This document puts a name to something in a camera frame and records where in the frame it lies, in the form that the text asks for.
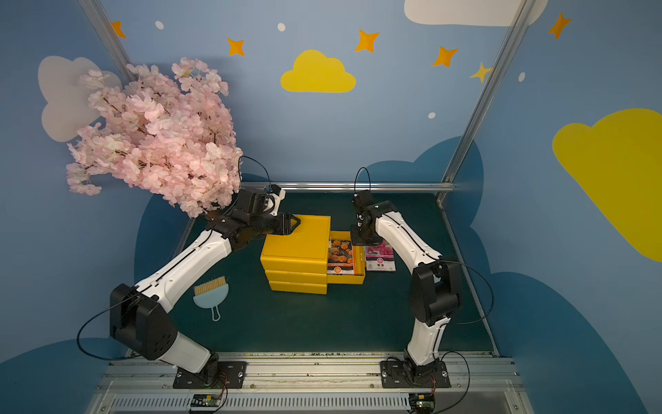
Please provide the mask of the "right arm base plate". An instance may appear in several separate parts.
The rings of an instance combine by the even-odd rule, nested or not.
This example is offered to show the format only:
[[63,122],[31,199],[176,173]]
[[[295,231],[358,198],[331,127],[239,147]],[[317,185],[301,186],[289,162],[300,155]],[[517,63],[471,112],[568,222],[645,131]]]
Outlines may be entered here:
[[417,366],[409,359],[387,357],[379,363],[383,388],[450,388],[449,373],[444,362],[436,360]]

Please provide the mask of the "yellow bottom drawer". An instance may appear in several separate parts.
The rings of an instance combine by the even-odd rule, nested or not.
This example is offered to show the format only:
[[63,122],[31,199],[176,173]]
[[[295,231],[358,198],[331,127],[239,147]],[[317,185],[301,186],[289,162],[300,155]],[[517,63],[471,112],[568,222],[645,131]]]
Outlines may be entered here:
[[327,284],[308,284],[284,281],[270,281],[270,288],[274,292],[282,293],[305,293],[326,295],[328,292]]

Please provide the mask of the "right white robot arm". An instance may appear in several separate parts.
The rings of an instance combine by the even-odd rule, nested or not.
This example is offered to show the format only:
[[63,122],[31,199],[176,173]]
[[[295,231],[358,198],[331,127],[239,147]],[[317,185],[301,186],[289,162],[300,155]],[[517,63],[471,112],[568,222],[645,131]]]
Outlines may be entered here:
[[441,360],[443,333],[461,305],[460,266],[445,262],[393,203],[376,203],[368,190],[355,193],[352,203],[357,220],[350,231],[352,243],[377,247],[386,242],[410,271],[409,306],[415,324],[404,352],[404,369],[413,379],[431,374]]

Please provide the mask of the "marigold flower seed bag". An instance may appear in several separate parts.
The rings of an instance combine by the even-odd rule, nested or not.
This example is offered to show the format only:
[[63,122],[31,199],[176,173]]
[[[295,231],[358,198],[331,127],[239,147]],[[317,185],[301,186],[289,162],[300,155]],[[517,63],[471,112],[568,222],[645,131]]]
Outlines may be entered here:
[[327,273],[355,275],[354,250],[350,240],[331,239],[329,241]]

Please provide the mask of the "pink flower seed bag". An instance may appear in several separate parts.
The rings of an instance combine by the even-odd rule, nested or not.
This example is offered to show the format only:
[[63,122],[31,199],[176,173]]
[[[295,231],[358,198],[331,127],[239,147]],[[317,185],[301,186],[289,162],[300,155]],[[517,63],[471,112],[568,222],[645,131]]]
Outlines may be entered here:
[[387,241],[379,246],[365,246],[365,268],[367,272],[394,273],[397,270],[395,252]]

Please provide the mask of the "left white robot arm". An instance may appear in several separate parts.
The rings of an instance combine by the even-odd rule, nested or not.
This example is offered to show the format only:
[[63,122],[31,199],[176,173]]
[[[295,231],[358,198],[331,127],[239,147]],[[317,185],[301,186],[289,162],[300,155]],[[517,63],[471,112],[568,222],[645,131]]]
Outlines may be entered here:
[[242,189],[232,209],[212,217],[198,238],[135,286],[120,284],[110,295],[110,335],[150,361],[191,374],[212,376],[217,359],[208,348],[179,332],[170,313],[183,295],[215,264],[267,235],[289,236],[301,223],[279,210],[285,189]]

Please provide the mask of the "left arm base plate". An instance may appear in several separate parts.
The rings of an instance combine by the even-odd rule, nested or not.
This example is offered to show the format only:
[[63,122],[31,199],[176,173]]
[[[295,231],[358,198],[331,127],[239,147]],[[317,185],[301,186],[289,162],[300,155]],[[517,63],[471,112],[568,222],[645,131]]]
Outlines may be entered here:
[[172,387],[174,389],[241,389],[246,379],[246,362],[211,361],[200,373],[179,368]]

